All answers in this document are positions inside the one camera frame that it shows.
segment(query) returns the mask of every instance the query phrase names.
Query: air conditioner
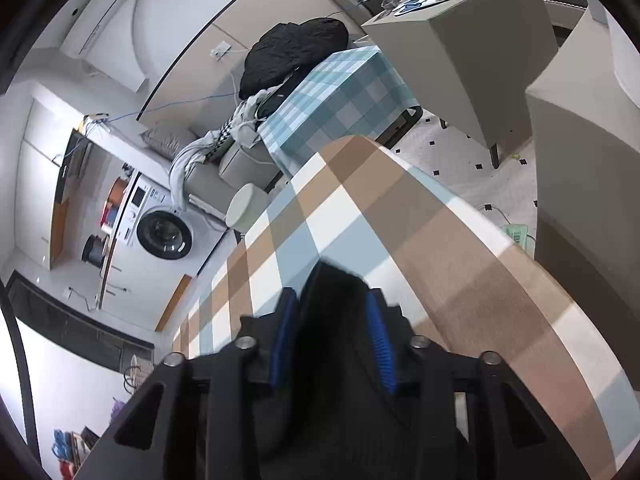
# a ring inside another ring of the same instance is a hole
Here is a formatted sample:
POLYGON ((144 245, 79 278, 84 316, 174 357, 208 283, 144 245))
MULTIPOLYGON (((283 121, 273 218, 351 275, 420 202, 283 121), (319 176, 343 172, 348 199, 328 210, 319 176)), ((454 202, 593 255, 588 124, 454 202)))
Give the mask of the air conditioner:
POLYGON ((83 58, 126 0, 91 0, 84 8, 60 50, 69 57, 83 58))

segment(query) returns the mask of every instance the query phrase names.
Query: floor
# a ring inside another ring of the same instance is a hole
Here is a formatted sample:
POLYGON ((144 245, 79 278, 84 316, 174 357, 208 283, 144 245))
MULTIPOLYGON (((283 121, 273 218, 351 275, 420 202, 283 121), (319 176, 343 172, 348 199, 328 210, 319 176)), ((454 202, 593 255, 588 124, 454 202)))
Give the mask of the floor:
MULTIPOLYGON (((498 227, 508 222, 525 224, 533 238, 527 239, 527 253, 533 256, 536 236, 536 157, 531 139, 510 139, 511 146, 501 149, 501 164, 494 170, 488 149, 452 126, 442 129, 438 118, 425 111, 422 119, 393 148, 398 156, 436 178, 469 204, 481 207, 482 213, 498 227), (484 210, 491 204, 491 211, 484 210)), ((273 199, 284 186, 281 178, 269 193, 273 199)), ((174 315, 162 331, 173 339, 180 323, 200 296, 208 296, 210 284, 220 265, 236 247, 233 232, 228 232, 209 261, 185 291, 174 315)), ((156 352, 162 357, 165 352, 156 352)))

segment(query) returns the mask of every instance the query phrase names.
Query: washing machine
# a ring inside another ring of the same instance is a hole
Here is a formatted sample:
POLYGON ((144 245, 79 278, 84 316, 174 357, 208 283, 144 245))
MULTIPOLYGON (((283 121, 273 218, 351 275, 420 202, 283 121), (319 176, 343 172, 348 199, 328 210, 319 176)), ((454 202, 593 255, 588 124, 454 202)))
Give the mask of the washing machine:
POLYGON ((180 276, 195 277, 225 231, 222 222, 194 206, 176 210, 168 189, 140 175, 116 238, 131 248, 137 261, 157 267, 159 276, 175 269, 180 276))

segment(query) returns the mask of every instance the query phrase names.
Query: teal checkered tablecloth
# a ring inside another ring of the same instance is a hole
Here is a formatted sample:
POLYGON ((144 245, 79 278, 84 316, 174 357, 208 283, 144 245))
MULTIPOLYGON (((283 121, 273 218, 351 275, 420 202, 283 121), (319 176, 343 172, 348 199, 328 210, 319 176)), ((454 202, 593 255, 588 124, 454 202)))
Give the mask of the teal checkered tablecloth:
POLYGON ((417 105, 380 49, 366 46, 336 52, 316 66, 258 133, 280 171, 291 178, 332 140, 377 139, 417 105))

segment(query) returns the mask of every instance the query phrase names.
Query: black pot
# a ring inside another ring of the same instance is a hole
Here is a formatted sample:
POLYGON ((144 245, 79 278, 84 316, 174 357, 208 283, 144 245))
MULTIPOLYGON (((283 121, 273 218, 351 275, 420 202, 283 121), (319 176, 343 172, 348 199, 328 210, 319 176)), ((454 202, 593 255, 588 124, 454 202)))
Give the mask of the black pot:
POLYGON ((82 261, 92 264, 92 266, 102 268, 104 256, 104 243, 106 239, 102 239, 96 235, 91 235, 87 238, 82 250, 82 261))

